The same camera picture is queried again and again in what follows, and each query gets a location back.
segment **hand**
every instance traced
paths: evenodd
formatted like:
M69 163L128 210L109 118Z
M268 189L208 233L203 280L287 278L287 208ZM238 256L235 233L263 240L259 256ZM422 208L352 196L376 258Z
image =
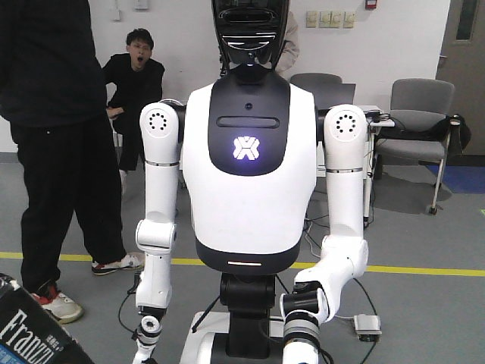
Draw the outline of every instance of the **hand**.
M120 108L112 108L111 106L109 106L108 108L106 108L106 113L108 114L108 117L111 120L116 120L116 118L118 117L119 114L124 113L124 110L121 107Z

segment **white sneaker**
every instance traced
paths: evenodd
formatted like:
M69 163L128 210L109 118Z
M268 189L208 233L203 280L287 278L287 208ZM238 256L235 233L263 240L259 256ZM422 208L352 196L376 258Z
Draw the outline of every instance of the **white sneaker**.
M59 291L55 285L48 288L47 297L40 296L36 293L32 293L32 296L60 324L68 324L69 322L76 321L84 313L83 307Z
M109 264L100 264L92 262L91 270L95 275L109 275L114 271L133 270L142 268L145 264L145 254L143 253L128 253L122 260L112 262Z
M121 195L123 196L127 191L127 175L128 172L120 169L120 179L121 179Z

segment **black shirt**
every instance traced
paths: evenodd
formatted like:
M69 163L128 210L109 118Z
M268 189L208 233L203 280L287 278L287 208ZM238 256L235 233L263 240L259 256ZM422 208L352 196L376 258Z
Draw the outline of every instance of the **black shirt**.
M138 126L139 114L145 105L161 99L161 78L165 72L164 66L149 59L141 71L131 68L129 53L113 55L103 67L106 83L114 83L116 92L108 106L122 107L124 113L114 120L114 128L119 133L129 132Z
M0 1L0 115L28 127L105 112L88 0Z

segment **white wall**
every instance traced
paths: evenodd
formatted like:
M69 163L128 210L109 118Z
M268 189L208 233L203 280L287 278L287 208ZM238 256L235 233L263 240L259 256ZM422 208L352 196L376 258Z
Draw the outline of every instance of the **white wall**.
M164 97L187 100L217 79L219 56L210 0L151 0L134 11L134 0L117 0L120 22L110 21L114 0L89 0L97 56L102 65L124 52L126 34L145 27L155 41L153 58L165 68ZM436 76L449 0L381 0L366 11L364 0L293 0L300 56L286 77L300 72L339 74L356 83L355 104L389 108L390 88L403 77ZM353 29L305 28L308 10L355 11ZM0 118L0 152L13 152L8 123Z

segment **yellow floor line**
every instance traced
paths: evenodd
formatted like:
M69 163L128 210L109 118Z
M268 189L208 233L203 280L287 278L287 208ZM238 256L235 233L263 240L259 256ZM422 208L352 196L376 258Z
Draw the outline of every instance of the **yellow floor line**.
M22 259L22 253L0 252L0 259ZM61 254L61 261L65 262L91 262L91 256L86 254ZM173 265L204 265L200 259L172 258ZM315 263L296 262L290 268L310 268ZM388 265L369 265L367 271L375 273L393 273L401 275L445 275L460 277L485 277L482 269L454 269L454 268L416 268L416 267L392 267Z

